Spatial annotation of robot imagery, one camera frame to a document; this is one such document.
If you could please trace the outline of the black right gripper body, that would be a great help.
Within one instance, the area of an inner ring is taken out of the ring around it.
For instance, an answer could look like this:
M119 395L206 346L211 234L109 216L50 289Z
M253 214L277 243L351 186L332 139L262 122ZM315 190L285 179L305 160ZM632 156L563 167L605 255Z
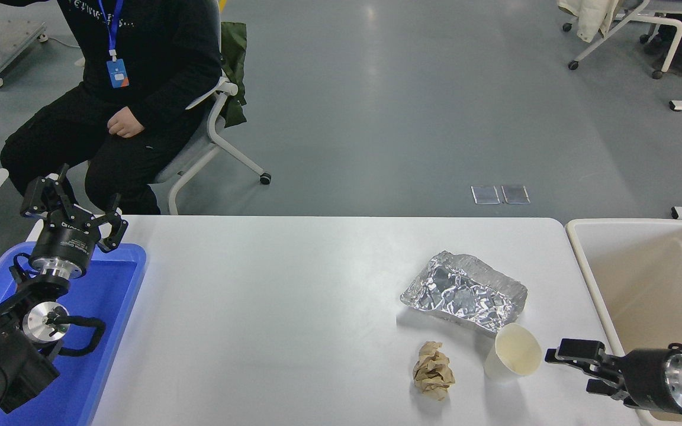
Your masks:
M665 378L670 350L633 350L622 357L622 376L628 397L623 404L632 409L671 412L673 398Z

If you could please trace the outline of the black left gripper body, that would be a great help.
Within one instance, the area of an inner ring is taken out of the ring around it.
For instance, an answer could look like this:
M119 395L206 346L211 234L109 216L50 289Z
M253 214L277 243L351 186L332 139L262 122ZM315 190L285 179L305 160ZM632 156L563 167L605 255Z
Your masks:
M57 209L43 219L43 229L31 253L31 267L46 269L56 260L73 264L71 273L86 273L101 235L98 227L86 227L95 216L82 207L73 207L70 215Z

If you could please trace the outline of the person's left hand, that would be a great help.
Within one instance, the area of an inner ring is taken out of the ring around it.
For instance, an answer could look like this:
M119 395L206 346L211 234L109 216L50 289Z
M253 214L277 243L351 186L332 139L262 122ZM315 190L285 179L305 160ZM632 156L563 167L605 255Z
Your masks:
M136 119L130 108L125 106L108 120L107 130L110 135L132 138L143 132L144 126Z

